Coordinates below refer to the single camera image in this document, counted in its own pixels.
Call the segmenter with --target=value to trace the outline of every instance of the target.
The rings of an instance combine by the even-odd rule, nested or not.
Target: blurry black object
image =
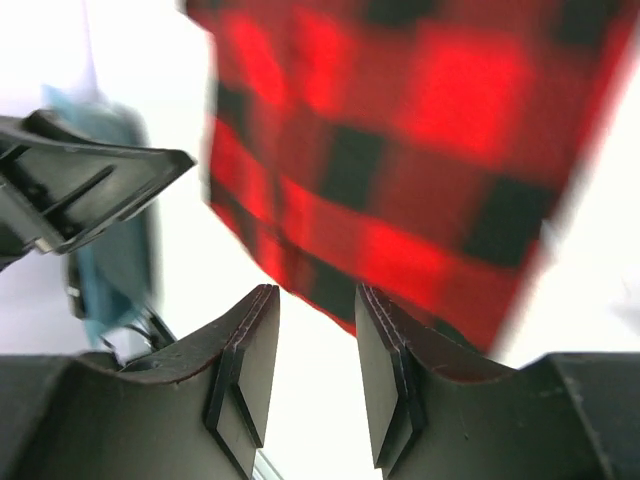
[[[513,370],[364,286],[356,324],[385,478],[640,479],[640,354],[549,354]]]
[[[126,220],[194,165],[179,150],[106,145],[48,110],[0,118],[0,260],[68,253]]]
[[[103,352],[0,357],[0,479],[250,479],[279,315],[262,285],[124,369]]]

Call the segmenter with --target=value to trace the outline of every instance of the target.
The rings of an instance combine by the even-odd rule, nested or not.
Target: black square pattern
[[[240,240],[249,250],[249,253],[255,255],[257,252],[257,222],[255,217],[212,176],[209,176],[209,202],[229,209],[233,216],[233,221],[238,226]]]
[[[344,272],[319,258],[305,255],[313,272],[313,285],[309,299],[327,308],[329,313],[341,319],[354,319],[356,283]]]
[[[519,266],[539,236],[552,200],[549,190],[499,177],[478,212],[464,253],[502,267]]]
[[[369,23],[400,28],[434,15],[440,0],[371,0],[367,4],[366,19]]]
[[[252,148],[248,122],[249,94],[231,89],[220,82],[217,98],[216,115],[229,124],[238,135],[242,145],[255,157],[256,152]]]
[[[220,7],[222,7],[222,4],[224,3],[224,0],[206,0],[205,4],[207,5],[207,7],[209,8],[209,10],[218,10]]]
[[[380,165],[384,143],[380,135],[336,126],[320,195],[355,211],[364,211],[371,181]]]
[[[229,195],[227,205],[231,209],[233,219],[240,230],[240,239],[247,247],[249,253],[256,255],[257,253],[257,235],[256,235],[256,219],[248,212],[235,198]]]
[[[619,0],[564,0],[555,39],[567,46],[599,50]]]

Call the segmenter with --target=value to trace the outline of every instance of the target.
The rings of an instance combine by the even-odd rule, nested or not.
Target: buffalo check pattern
[[[486,351],[592,137],[631,0],[187,0],[211,32],[210,205],[353,333],[372,284]]]

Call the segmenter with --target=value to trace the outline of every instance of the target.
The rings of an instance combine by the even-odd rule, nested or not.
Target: flannel shirt
[[[633,0],[187,0],[209,203],[354,333],[355,286],[487,351],[581,160]]]

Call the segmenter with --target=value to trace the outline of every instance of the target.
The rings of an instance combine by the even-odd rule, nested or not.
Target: white background
[[[97,88],[143,116],[154,146],[200,158],[210,95],[205,34],[173,0],[86,4],[85,18],[82,0],[0,0],[0,114],[40,106],[43,82],[85,97]],[[636,305],[640,312],[639,107],[636,75],[594,156],[596,173],[585,176],[586,196],[575,194],[568,206],[574,214],[562,223],[566,240],[514,313],[498,355],[509,365],[553,350],[640,350],[633,333]],[[159,199],[158,308],[179,337],[269,281],[201,194],[194,169]],[[59,260],[37,255],[0,276],[0,351],[86,348],[60,279]],[[371,467],[355,340],[286,294],[281,325],[265,453],[285,479],[380,478]]]

